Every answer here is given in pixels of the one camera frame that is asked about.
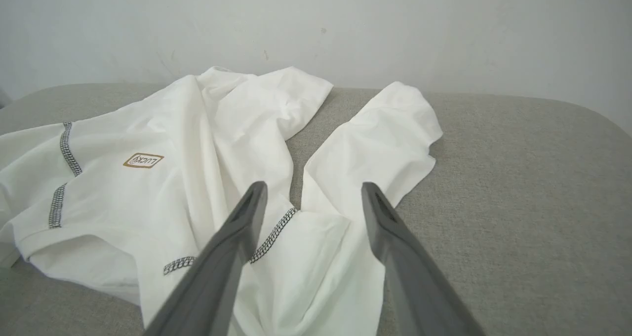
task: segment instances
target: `gray sofa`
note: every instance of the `gray sofa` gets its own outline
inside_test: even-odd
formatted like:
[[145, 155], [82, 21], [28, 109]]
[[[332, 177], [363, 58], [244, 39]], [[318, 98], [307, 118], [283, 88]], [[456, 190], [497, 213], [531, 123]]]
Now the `gray sofa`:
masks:
[[[0, 111], [0, 134], [113, 111], [162, 88], [79, 84]], [[334, 89], [287, 144], [303, 165], [377, 90]], [[445, 134], [435, 169], [397, 207], [490, 336], [632, 334], [632, 138], [553, 100], [427, 93]], [[0, 269], [0, 335], [139, 335], [138, 307]], [[380, 335], [398, 335], [386, 293]]]

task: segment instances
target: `label patch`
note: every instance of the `label patch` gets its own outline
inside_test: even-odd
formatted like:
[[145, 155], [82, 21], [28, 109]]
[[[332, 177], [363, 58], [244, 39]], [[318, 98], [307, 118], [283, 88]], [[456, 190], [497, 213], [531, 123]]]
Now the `label patch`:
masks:
[[123, 164], [127, 167], [134, 167], [135, 169], [150, 169], [160, 162], [164, 156], [158, 156], [157, 154], [149, 153], [135, 153], [129, 160]]

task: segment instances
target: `gray surface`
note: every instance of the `gray surface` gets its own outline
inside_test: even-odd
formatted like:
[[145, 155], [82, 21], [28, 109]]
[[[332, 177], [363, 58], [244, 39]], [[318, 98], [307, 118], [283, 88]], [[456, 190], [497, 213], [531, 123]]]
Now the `gray surface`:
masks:
[[[47, 89], [0, 111], [0, 133], [88, 118], [156, 85]], [[377, 91], [334, 89], [288, 141], [300, 206], [303, 165]], [[629, 335], [632, 330], [632, 138], [576, 105], [428, 94], [444, 137], [435, 169], [397, 207], [491, 335]], [[134, 335], [135, 306], [48, 280], [19, 262], [0, 270], [2, 335]], [[397, 335], [387, 294], [380, 334]]]

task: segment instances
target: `white wall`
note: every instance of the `white wall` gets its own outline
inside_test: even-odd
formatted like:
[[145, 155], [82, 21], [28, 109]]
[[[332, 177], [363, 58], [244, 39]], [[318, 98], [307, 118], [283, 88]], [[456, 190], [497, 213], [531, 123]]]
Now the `white wall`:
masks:
[[632, 134], [632, 0], [0, 0], [0, 93], [295, 65], [565, 100]]

